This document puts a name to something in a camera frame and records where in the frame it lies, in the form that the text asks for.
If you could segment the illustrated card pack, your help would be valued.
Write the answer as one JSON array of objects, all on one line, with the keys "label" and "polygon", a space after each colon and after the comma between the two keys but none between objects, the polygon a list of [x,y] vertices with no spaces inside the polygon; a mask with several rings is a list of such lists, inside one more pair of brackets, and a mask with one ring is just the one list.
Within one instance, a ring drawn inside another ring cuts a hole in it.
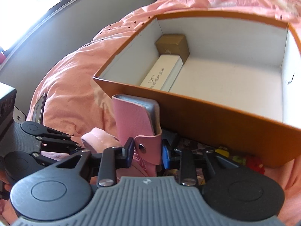
[{"label": "illustrated card pack", "polygon": [[[207,181],[211,180],[217,173],[226,168],[228,158],[215,152],[209,146],[202,145],[196,141],[185,139],[178,134],[167,133],[164,134],[163,139],[167,139],[168,143],[173,149],[187,149],[193,153],[193,159],[196,167],[197,185],[199,187],[204,185]],[[167,170],[162,164],[164,175],[171,175],[176,177],[178,182],[178,171]]]}]

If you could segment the black box gold lettering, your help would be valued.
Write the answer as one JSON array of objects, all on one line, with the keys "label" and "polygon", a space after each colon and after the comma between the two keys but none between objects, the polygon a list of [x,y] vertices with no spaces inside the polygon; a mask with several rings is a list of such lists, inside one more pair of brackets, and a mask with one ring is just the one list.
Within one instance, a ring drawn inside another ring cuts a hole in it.
[{"label": "black box gold lettering", "polygon": [[37,122],[39,124],[43,124],[43,114],[46,99],[47,93],[43,93],[42,96],[38,99],[37,103],[34,106],[32,121]]}]

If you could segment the yellow tape measure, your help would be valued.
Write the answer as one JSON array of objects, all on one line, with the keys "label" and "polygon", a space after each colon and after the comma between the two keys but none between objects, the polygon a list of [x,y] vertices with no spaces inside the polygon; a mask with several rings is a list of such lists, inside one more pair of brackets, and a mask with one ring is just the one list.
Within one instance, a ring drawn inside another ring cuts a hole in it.
[{"label": "yellow tape measure", "polygon": [[218,153],[218,154],[220,154],[220,155],[222,155],[222,156],[225,156],[227,158],[229,158],[229,156],[230,156],[229,151],[228,151],[228,149],[226,147],[220,146],[219,148],[217,148],[215,150],[215,152]]}]

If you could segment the pink card holder wallet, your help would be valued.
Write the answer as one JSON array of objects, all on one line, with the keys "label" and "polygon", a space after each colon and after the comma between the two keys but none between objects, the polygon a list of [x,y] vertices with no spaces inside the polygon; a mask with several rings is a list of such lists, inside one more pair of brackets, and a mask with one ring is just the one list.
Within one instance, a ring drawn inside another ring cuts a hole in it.
[{"label": "pink card holder wallet", "polygon": [[120,168],[117,176],[154,177],[162,162],[160,107],[153,99],[116,94],[112,97],[117,137],[121,144],[134,139],[130,168]]}]

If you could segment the white box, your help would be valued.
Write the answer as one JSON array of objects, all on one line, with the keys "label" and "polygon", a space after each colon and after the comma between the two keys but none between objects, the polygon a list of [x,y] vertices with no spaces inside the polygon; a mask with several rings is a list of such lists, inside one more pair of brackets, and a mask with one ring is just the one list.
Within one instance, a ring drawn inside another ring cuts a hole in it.
[{"label": "white box", "polygon": [[183,61],[179,55],[161,55],[140,86],[169,92],[182,66]]}]

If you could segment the small gold gift box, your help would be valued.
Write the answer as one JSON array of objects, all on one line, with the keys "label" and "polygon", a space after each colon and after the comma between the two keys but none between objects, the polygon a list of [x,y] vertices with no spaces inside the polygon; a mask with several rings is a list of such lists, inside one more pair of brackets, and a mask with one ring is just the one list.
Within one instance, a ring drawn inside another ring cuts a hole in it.
[{"label": "small gold gift box", "polygon": [[164,34],[155,45],[160,55],[178,55],[183,64],[190,56],[188,42],[183,34]]}]

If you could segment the pink mini backpack pouch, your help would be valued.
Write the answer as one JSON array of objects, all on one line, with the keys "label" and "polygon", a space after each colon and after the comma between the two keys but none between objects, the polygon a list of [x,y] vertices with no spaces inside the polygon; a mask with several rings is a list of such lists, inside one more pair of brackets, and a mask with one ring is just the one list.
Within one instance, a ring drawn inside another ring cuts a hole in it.
[{"label": "pink mini backpack pouch", "polygon": [[[102,153],[106,148],[123,146],[115,136],[99,128],[93,128],[81,137],[71,137],[71,140],[80,144],[82,148],[91,150],[92,153]],[[116,174],[118,182],[122,176],[148,177],[146,166],[136,151],[134,151],[131,167],[117,169]]]}]

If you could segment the crocheted orange green carrot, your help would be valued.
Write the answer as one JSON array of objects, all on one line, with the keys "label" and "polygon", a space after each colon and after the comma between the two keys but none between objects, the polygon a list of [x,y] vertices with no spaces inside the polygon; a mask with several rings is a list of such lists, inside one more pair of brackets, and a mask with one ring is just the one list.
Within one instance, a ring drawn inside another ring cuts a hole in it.
[{"label": "crocheted orange green carrot", "polygon": [[235,155],[235,156],[232,157],[232,160],[234,162],[239,163],[240,165],[243,165],[243,166],[246,165],[246,158],[245,157]]}]

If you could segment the bedroom window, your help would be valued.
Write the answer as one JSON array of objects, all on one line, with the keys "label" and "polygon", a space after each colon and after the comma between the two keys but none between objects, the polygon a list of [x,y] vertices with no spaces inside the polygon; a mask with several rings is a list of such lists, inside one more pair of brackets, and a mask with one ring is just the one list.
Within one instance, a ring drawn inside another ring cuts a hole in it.
[{"label": "bedroom window", "polygon": [[34,26],[73,0],[1,0],[1,63]]}]

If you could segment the pink patterned duvet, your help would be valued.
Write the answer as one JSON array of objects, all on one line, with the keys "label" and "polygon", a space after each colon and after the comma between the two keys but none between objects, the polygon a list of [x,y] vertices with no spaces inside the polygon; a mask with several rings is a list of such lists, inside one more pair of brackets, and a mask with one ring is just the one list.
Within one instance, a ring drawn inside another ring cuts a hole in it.
[{"label": "pink patterned duvet", "polygon": [[[300,0],[157,0],[102,29],[93,40],[57,63],[37,87],[33,100],[47,93],[45,124],[81,136],[99,128],[117,136],[112,97],[94,75],[121,43],[150,17],[183,11],[230,11],[291,23],[300,37]],[[279,167],[265,166],[266,178],[285,193],[280,214],[265,225],[300,224],[300,155]]]}]

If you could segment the orange cardboard storage box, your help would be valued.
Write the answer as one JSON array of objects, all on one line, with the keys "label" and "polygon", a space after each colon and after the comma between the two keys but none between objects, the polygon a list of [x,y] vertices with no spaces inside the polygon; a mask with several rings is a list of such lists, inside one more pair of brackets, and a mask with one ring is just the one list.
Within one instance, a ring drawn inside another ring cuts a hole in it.
[{"label": "orange cardboard storage box", "polygon": [[[156,41],[184,35],[189,56],[168,92],[142,81]],[[162,126],[201,143],[250,153],[269,167],[300,155],[300,37],[284,21],[230,11],[150,17],[94,75],[108,94],[156,100]]]}]

